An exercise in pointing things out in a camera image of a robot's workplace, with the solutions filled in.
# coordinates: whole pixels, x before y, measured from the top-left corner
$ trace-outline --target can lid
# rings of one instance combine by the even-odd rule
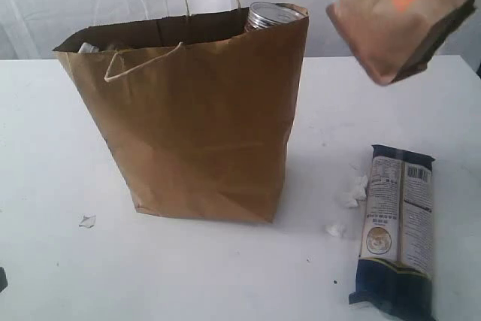
[[[250,5],[251,12],[265,23],[283,24],[305,18],[305,15],[294,9],[274,3],[256,2]]]

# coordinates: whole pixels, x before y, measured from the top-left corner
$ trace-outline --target barcode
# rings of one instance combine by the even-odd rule
[[[408,167],[407,176],[411,178],[418,178],[420,180],[428,182],[428,172],[421,168]]]

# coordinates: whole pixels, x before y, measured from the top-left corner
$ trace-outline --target metal can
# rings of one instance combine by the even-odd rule
[[[270,26],[290,23],[304,17],[304,14],[279,4],[256,2],[249,7],[244,30],[251,32],[253,30],[266,29]]]

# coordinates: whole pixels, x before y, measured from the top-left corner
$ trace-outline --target white tablecloth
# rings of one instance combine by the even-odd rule
[[[481,314],[481,80],[458,56],[384,88],[353,58],[305,59],[285,189],[263,226],[135,213],[57,61],[2,61],[0,82],[2,320],[383,319],[347,304],[363,211],[337,203],[371,144],[437,159],[434,315]],[[344,239],[324,233],[333,221]]]

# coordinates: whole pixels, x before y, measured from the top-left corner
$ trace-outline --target round logo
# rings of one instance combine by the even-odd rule
[[[369,252],[382,255],[391,248],[391,235],[382,227],[374,227],[368,232],[366,244]]]

